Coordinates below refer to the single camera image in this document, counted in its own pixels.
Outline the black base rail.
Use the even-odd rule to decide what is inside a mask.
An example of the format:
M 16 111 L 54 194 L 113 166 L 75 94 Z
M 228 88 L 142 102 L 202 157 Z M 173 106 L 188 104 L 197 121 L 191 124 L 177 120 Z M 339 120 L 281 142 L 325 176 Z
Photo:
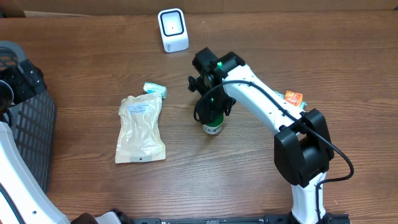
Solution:
M 137 218 L 131 219 L 133 224 L 289 224 L 298 223 L 292 214 L 265 215 L 264 217 L 236 217 L 236 218 L 188 218 L 188 219 L 159 219 Z

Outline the orange white small box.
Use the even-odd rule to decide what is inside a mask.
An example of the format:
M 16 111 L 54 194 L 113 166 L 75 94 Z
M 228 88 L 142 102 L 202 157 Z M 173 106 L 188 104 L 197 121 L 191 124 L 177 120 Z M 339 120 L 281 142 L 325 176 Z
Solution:
M 303 95 L 301 93 L 287 90 L 285 93 L 285 101 L 299 107 L 303 102 Z

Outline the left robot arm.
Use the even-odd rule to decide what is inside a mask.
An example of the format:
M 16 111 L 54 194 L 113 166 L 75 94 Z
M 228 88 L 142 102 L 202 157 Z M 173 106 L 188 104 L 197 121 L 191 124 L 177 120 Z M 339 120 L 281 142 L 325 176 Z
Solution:
M 55 115 L 42 72 L 1 57 L 1 223 L 69 223 L 46 196 Z

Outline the clear bag beige contents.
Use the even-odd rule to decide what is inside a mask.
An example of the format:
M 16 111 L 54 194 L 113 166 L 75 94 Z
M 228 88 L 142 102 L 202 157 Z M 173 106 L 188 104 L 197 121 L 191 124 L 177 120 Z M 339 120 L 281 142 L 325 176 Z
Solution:
M 115 163 L 161 161 L 166 147 L 160 138 L 158 118 L 162 109 L 159 93 L 128 96 L 121 101 L 118 115 L 121 129 Z

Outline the green wet wipes pack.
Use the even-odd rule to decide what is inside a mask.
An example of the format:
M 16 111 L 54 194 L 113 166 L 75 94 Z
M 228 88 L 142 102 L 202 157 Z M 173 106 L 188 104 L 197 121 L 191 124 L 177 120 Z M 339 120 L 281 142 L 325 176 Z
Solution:
M 285 100 L 285 94 L 279 93 L 278 91 L 274 91 L 274 93 L 277 96 L 279 96 L 280 98 L 283 98 Z M 303 101 L 301 106 L 299 106 L 298 108 L 300 108 L 301 110 L 304 110 L 306 106 L 307 106 L 307 103 Z

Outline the teal white tissue pack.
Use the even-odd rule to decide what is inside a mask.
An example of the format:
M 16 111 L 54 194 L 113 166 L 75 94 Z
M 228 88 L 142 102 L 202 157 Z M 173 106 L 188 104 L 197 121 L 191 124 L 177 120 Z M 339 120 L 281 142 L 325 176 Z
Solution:
M 166 99 L 166 97 L 168 96 L 167 88 L 156 83 L 145 82 L 143 90 L 146 93 L 158 93 L 162 96 L 163 99 Z

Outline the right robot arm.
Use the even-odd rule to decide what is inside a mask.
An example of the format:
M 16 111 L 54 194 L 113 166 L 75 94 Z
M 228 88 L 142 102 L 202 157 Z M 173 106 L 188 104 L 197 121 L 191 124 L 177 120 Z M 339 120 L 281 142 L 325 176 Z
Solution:
M 235 102 L 244 105 L 274 136 L 274 164 L 291 184 L 294 205 L 291 223 L 326 223 L 322 181 L 334 152 L 325 117 L 316 109 L 305 112 L 278 96 L 233 52 L 218 58 L 209 48 L 195 54 L 199 77 L 189 77 L 189 90 L 201 98 L 194 118 L 219 127 Z

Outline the grey plastic mesh basket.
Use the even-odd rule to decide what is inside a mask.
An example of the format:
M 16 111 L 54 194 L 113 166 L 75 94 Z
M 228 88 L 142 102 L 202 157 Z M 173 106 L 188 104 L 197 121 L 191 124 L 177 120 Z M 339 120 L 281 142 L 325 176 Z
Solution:
M 19 64 L 24 60 L 28 59 L 19 45 L 1 41 L 1 71 L 11 66 L 21 69 Z M 57 107 L 47 90 L 17 105 L 12 101 L 11 87 L 1 80 L 1 121 L 11 128 L 21 157 L 40 188 L 46 192 Z

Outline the white barcode scanner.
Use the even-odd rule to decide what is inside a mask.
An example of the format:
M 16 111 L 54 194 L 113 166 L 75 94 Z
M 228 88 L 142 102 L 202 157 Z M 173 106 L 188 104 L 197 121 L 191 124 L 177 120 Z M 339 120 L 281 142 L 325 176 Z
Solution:
M 189 48 L 184 13 L 181 9 L 165 9 L 158 13 L 157 18 L 165 52 L 172 53 Z

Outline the green lid jar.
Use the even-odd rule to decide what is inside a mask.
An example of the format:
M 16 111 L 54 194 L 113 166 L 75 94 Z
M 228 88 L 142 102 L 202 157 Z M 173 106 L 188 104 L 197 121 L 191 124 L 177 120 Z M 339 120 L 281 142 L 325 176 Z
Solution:
M 202 128 L 207 134 L 216 135 L 221 132 L 223 121 L 224 116 L 220 115 L 212 123 L 203 124 Z

